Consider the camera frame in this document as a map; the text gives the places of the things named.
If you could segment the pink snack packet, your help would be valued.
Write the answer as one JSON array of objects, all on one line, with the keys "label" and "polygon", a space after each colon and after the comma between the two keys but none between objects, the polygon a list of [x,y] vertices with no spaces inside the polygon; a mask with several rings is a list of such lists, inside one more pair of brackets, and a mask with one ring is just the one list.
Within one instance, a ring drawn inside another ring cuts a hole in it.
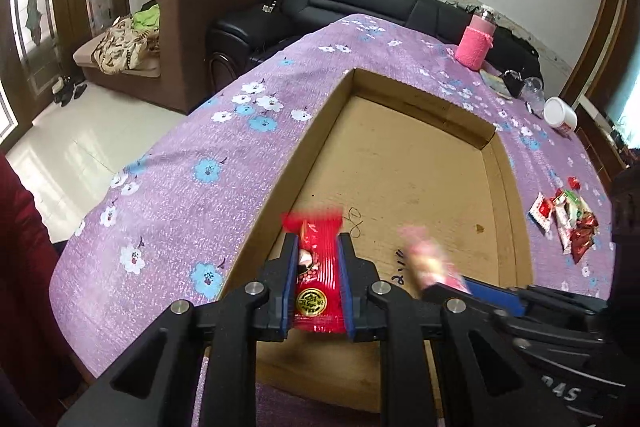
[{"label": "pink snack packet", "polygon": [[426,228],[407,225],[399,231],[402,252],[407,259],[413,280],[420,291],[436,284],[469,294],[464,278],[444,248],[427,233]]}]

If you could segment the white red snack packet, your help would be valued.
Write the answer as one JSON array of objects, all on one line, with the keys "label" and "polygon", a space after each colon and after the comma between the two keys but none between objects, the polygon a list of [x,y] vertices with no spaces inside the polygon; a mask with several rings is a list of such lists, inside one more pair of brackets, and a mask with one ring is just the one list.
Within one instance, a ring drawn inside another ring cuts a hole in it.
[{"label": "white red snack packet", "polygon": [[547,234],[552,225],[554,213],[554,205],[553,200],[544,196],[544,194],[539,193],[533,204],[530,206],[528,210],[529,217],[531,217],[538,228]]},{"label": "white red snack packet", "polygon": [[552,199],[554,219],[564,255],[572,250],[572,232],[582,212],[582,204],[572,191],[558,190]]}]

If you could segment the red snack packet gold seal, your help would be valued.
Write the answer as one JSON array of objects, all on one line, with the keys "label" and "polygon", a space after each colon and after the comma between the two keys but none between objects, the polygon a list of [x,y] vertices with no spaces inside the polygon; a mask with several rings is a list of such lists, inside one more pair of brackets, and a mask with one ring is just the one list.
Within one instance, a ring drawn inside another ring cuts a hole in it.
[{"label": "red snack packet gold seal", "polygon": [[290,212],[282,218],[284,231],[297,236],[296,329],[320,334],[346,332],[337,248],[342,223],[341,210]]}]

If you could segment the dark red foil snack packet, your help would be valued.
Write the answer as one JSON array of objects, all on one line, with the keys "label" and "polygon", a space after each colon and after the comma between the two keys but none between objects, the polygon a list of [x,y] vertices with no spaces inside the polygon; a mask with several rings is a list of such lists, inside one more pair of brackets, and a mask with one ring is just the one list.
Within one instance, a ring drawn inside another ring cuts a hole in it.
[{"label": "dark red foil snack packet", "polygon": [[585,211],[576,221],[575,228],[570,232],[570,254],[575,263],[579,263],[593,245],[598,226],[597,217],[591,211]]}]

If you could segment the green snack packet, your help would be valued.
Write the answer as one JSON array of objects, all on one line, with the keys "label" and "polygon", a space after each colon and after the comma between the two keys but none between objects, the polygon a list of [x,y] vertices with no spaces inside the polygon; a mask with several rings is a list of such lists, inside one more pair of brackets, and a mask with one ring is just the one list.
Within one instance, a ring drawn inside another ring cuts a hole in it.
[{"label": "green snack packet", "polygon": [[565,198],[565,211],[567,216],[572,221],[582,219],[582,216],[588,212],[591,212],[590,207],[587,205],[585,199],[582,198],[573,190],[564,190]]}]

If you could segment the operator red sleeve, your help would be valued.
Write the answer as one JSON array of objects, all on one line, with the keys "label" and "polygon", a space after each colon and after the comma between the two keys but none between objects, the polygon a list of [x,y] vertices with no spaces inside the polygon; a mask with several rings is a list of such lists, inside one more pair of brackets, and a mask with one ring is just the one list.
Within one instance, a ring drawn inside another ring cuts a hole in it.
[{"label": "operator red sleeve", "polygon": [[86,380],[49,297],[65,243],[51,242],[9,161],[1,158],[1,415],[11,425],[54,426]]}]

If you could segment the purple floral tablecloth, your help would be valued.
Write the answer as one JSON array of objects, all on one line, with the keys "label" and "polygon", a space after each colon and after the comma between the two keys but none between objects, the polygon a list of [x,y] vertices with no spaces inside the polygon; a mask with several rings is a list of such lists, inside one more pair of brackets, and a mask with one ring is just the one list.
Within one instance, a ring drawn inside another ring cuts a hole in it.
[{"label": "purple floral tablecloth", "polygon": [[[562,135],[518,100],[496,95],[454,59],[454,48],[376,17],[351,15],[301,38],[233,81],[119,171],[103,202],[82,221],[50,286],[58,326],[96,380],[171,303],[208,305],[248,282],[227,281],[265,202],[272,174],[297,145],[331,88],[349,72],[398,80],[469,110],[498,133],[525,211],[533,280],[528,284],[608,298],[615,247],[611,204],[574,133]],[[593,245],[575,263],[564,255],[554,213],[544,234],[528,210],[539,193],[553,199],[582,184],[599,222]],[[290,210],[290,212],[341,210]],[[299,395],[374,409],[380,404],[375,343],[301,331],[256,346],[256,377]]]}]

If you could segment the wooden cabinet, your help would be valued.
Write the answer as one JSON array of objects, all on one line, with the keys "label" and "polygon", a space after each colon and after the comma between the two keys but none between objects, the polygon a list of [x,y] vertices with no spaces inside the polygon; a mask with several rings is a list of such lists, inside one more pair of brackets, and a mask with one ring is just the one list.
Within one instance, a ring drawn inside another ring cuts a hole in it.
[{"label": "wooden cabinet", "polygon": [[639,0],[601,0],[561,98],[576,109],[578,138],[605,188],[639,161],[623,129],[638,80]]}]

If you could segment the shallow cardboard box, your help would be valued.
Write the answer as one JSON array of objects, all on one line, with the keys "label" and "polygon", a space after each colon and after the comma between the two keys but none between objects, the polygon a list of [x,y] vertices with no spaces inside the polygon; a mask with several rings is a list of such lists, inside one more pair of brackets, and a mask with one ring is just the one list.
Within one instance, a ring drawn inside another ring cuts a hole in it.
[{"label": "shallow cardboard box", "polygon": [[416,225],[464,275],[498,286],[533,280],[525,211],[495,129],[469,110],[374,72],[355,69],[331,88],[302,139],[272,174],[265,202],[227,281],[235,288],[274,257],[290,210],[343,210],[356,254],[384,280],[400,274],[401,228]]}]

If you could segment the white plastic jar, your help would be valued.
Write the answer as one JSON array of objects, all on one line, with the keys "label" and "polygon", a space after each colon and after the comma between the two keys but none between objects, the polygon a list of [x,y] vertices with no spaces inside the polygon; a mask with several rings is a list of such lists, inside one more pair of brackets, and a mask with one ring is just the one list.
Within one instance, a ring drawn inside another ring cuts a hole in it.
[{"label": "white plastic jar", "polygon": [[544,121],[556,132],[569,135],[577,128],[577,115],[562,98],[552,96],[544,103]]}]

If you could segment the black small cup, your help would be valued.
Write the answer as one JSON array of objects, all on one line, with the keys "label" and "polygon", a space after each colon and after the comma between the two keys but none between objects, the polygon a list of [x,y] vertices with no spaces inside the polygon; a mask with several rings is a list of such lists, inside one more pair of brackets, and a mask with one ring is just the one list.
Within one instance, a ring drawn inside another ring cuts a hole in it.
[{"label": "black small cup", "polygon": [[515,70],[506,70],[500,75],[500,78],[512,98],[518,98],[524,86],[524,80],[521,74],[515,72]]}]

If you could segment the shoes on floor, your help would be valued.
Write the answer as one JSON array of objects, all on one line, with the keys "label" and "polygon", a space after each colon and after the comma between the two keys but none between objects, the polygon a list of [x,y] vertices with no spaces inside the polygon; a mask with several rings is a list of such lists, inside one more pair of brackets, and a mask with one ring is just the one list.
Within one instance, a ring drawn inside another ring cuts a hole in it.
[{"label": "shoes on floor", "polygon": [[52,84],[53,103],[65,107],[70,101],[80,98],[86,89],[85,78],[60,77]]}]

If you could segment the patterned cloth on chair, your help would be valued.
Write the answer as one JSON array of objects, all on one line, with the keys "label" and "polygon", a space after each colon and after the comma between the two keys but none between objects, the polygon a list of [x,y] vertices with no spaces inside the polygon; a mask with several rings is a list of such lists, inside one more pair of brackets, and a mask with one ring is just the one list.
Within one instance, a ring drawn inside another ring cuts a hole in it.
[{"label": "patterned cloth on chair", "polygon": [[140,17],[120,18],[104,32],[91,54],[93,64],[106,75],[141,70],[160,54],[160,24]]}]

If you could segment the black leather sofa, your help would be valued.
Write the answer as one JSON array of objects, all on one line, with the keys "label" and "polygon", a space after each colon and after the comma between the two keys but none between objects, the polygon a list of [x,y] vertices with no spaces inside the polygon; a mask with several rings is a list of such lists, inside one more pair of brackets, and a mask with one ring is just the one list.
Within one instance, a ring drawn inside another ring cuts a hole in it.
[{"label": "black leather sofa", "polygon": [[262,0],[213,22],[206,50],[217,87],[253,69],[303,36],[363,14],[420,31],[445,44],[460,41],[472,11],[438,0]]}]

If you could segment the green cloth on chair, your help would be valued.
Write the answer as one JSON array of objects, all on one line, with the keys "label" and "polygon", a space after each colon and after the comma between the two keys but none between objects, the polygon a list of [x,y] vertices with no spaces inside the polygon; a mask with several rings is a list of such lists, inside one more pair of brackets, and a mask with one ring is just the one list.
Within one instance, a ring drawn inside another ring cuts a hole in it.
[{"label": "green cloth on chair", "polygon": [[131,17],[131,26],[137,31],[154,31],[160,28],[160,6],[147,3]]}]

